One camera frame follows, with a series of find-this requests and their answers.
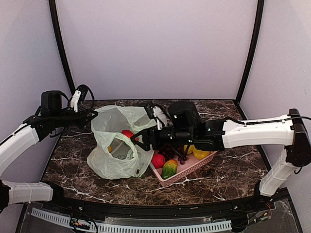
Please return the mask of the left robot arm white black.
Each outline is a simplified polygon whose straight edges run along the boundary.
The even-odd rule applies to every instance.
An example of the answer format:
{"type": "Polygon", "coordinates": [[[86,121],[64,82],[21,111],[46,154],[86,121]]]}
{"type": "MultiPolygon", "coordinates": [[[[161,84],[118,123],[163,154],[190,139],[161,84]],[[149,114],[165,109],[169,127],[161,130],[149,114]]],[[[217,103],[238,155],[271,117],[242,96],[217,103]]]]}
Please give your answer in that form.
{"type": "MultiPolygon", "coordinates": [[[[85,100],[86,95],[91,93],[91,89],[82,84],[77,87],[71,98],[66,99],[67,106],[63,107],[62,98],[66,98],[66,94],[59,90],[43,92],[41,104],[35,114],[24,120],[0,143],[0,172],[4,173],[25,151],[47,136],[51,138],[58,136],[56,132],[58,128],[84,127],[97,117],[97,111],[79,105],[85,100]]],[[[52,182],[17,183],[1,180],[0,208],[2,210],[9,205],[34,201],[49,202],[59,212],[69,207],[63,188],[52,182]]]]}

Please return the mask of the yellow corn cob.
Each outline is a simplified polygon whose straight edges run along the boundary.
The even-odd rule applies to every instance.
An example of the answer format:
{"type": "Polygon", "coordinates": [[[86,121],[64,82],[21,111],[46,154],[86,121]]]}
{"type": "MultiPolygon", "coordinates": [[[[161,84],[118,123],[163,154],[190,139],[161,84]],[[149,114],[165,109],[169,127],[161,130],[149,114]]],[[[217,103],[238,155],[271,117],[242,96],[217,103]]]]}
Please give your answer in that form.
{"type": "Polygon", "coordinates": [[[194,145],[184,145],[184,154],[190,155],[193,154],[196,151],[196,148],[194,145]]]}

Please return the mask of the green orange mango fruit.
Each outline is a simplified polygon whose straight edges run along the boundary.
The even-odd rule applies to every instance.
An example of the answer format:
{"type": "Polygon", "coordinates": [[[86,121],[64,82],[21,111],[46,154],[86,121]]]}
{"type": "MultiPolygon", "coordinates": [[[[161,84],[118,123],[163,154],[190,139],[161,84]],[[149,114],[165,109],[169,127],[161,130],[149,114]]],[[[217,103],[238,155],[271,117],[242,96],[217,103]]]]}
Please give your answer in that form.
{"type": "Polygon", "coordinates": [[[177,173],[178,163],[176,160],[167,161],[162,167],[161,177],[166,180],[177,173]]]}

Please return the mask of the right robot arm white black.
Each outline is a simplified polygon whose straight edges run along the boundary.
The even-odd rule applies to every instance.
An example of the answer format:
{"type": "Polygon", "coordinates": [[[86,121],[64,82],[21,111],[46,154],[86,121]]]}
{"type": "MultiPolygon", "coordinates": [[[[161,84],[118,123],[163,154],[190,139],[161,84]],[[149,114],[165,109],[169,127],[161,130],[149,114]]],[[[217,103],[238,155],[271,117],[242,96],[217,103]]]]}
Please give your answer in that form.
{"type": "Polygon", "coordinates": [[[296,169],[311,162],[311,143],[297,109],[287,115],[259,120],[236,120],[231,117],[203,122],[193,102],[177,101],[164,111],[151,101],[145,106],[150,119],[157,126],[143,129],[131,141],[145,151],[157,150],[164,145],[194,145],[203,151],[221,151],[250,145],[283,145],[279,159],[259,182],[256,194],[248,199],[248,207],[259,210],[267,197],[296,169]]]}

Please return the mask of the red tomato fruit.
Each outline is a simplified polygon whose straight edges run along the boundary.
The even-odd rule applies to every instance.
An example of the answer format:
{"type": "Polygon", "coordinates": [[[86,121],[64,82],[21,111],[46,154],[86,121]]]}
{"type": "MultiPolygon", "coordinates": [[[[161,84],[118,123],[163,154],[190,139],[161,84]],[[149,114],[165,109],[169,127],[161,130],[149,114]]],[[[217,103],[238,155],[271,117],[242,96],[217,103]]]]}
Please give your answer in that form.
{"type": "Polygon", "coordinates": [[[128,137],[131,141],[139,141],[139,138],[135,137],[135,134],[130,130],[122,130],[121,133],[128,137]]]}

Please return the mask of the light green plastic bag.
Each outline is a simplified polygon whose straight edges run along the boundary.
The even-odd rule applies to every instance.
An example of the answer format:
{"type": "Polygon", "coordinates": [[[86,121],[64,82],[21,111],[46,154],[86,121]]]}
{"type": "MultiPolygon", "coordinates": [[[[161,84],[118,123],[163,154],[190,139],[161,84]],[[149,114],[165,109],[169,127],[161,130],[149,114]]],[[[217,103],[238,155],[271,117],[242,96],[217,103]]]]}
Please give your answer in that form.
{"type": "Polygon", "coordinates": [[[138,133],[155,126],[143,107],[108,105],[97,108],[91,121],[97,146],[87,157],[88,166],[101,178],[114,180],[140,178],[148,168],[154,150],[144,151],[123,135],[122,130],[138,133]]]}

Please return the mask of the red apple fruit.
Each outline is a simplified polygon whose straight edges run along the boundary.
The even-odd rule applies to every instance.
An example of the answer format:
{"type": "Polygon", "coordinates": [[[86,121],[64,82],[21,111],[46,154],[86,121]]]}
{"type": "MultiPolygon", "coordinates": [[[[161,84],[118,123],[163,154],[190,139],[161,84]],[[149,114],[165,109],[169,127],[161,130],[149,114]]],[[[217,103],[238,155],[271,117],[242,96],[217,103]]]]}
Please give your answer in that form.
{"type": "Polygon", "coordinates": [[[156,168],[162,168],[166,163],[165,157],[162,154],[154,154],[151,160],[151,164],[156,168]]]}

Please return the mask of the dark purple grape bunch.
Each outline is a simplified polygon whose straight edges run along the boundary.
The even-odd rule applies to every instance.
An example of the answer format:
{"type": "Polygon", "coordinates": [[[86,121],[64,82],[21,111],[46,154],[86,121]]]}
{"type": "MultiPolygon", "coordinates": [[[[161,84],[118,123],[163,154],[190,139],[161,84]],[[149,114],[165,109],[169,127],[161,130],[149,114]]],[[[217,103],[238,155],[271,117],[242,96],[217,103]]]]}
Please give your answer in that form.
{"type": "Polygon", "coordinates": [[[174,146],[174,145],[164,145],[158,150],[158,153],[163,155],[165,162],[169,160],[176,159],[181,165],[184,165],[187,161],[188,150],[190,146],[174,146]]]}

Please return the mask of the yellow pear fruit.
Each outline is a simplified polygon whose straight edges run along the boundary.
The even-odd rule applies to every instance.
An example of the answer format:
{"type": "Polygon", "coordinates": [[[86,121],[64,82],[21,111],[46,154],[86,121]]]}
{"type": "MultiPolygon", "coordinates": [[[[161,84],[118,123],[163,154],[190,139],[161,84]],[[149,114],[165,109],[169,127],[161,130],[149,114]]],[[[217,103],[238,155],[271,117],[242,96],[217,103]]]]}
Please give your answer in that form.
{"type": "Polygon", "coordinates": [[[203,160],[210,155],[210,151],[197,150],[194,148],[193,155],[198,160],[203,160]]]}

